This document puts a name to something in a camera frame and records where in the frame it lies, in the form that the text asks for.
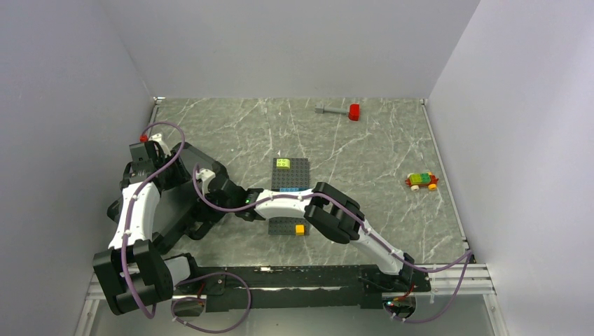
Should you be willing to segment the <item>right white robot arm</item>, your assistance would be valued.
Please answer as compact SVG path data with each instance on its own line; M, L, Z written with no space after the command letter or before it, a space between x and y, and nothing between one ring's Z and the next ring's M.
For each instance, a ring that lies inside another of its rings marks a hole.
M371 227L356 201L328 183L291 192L245 190L201 169L193 173L193 185L198 197L219 213L233 213L245 221L304 220L328 240L351 244L368 256L392 289L403 291L413 282L414 260Z

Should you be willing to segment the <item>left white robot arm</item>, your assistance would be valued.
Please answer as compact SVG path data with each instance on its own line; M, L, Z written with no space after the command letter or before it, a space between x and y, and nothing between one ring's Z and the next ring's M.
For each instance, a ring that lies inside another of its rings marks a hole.
M155 311L148 306L171 299L174 287L185 294L196 292L202 276L186 256L163 259L152 241L162 192L185 181L179 154L158 136L142 136L130 145L130 154L115 208L118 227L107 250L94 255L92 266L115 315L142 309L153 318Z

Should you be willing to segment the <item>black poker chip case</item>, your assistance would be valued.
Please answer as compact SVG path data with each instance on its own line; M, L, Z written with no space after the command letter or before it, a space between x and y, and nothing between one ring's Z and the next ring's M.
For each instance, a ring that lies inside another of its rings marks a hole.
M143 150L141 145L136 143L130 146L132 161L125 167L123 180L120 187L129 186L133 181L140 181L138 176L142 167L148 167L148 173L142 174L147 177L155 172L157 160L157 149ZM173 149L182 148L181 158L188 173L194 165L199 168L212 170L216 175L224 175L229 178L226 167L201 150L185 143L183 146L177 144ZM157 250L165 255L183 237L187 236L193 240L201 240L218 223L225 213L207 206L194 190L191 180L175 188L159 188L160 201L156 207L153 221L151 240Z

